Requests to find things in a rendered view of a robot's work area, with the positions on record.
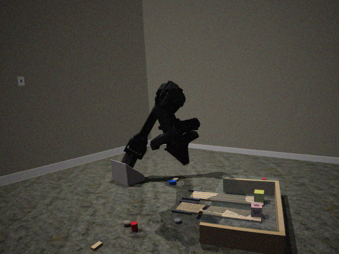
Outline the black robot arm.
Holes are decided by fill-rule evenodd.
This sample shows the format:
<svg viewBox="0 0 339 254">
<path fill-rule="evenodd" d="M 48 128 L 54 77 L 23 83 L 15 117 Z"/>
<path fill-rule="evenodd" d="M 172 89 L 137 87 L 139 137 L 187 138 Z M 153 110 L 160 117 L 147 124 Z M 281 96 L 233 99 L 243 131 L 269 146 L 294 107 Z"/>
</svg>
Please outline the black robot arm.
<svg viewBox="0 0 339 254">
<path fill-rule="evenodd" d="M 161 84 L 156 92 L 155 105 L 151 113 L 140 132 L 130 138 L 129 143 L 124 149 L 126 154 L 121 162 L 133 168 L 137 159 L 141 160 L 147 151 L 147 137 L 156 120 L 158 119 L 160 122 L 169 116 L 175 116 L 174 113 L 184 105 L 185 100 L 183 89 L 181 89 L 177 84 L 172 81 Z M 173 131 L 176 131 L 175 135 L 178 135 L 179 132 L 185 132 L 186 135 L 188 135 L 190 131 L 198 130 L 199 127 L 200 122 L 197 118 L 180 122 L 173 121 Z M 129 148 L 127 148 L 128 146 Z"/>
</svg>

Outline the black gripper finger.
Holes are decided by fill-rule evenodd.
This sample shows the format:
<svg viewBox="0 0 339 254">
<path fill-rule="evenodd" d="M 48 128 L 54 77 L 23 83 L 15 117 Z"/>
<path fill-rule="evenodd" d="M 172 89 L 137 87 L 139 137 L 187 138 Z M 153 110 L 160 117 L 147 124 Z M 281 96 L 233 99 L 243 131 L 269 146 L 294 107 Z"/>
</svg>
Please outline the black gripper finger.
<svg viewBox="0 0 339 254">
<path fill-rule="evenodd" d="M 189 162 L 189 152 L 188 152 L 188 145 L 189 145 L 190 141 L 191 141 L 191 139 L 182 142 L 182 150 L 183 150 L 187 165 L 190 163 Z"/>
<path fill-rule="evenodd" d="M 177 141 L 172 145 L 168 146 L 164 150 L 168 151 L 171 155 L 173 155 L 180 163 L 184 166 L 187 165 L 186 159 L 182 150 L 182 141 Z"/>
</svg>

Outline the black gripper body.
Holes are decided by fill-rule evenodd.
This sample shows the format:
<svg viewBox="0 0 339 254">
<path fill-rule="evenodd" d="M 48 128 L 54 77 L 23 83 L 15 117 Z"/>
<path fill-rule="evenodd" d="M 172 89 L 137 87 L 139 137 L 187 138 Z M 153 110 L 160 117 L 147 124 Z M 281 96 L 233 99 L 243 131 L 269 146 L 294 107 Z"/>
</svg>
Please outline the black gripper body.
<svg viewBox="0 0 339 254">
<path fill-rule="evenodd" d="M 170 146 L 177 141 L 186 141 L 191 139 L 191 141 L 195 140 L 199 137 L 196 131 L 190 131 L 188 135 L 185 132 L 179 132 L 178 135 L 176 131 L 173 131 L 173 121 L 180 122 L 180 119 L 177 119 L 175 116 L 169 116 L 160 121 L 159 130 L 162 130 L 164 134 L 160 134 L 154 139 L 150 141 L 150 146 L 152 150 L 159 149 L 160 145 L 166 144 L 166 146 Z"/>
</svg>

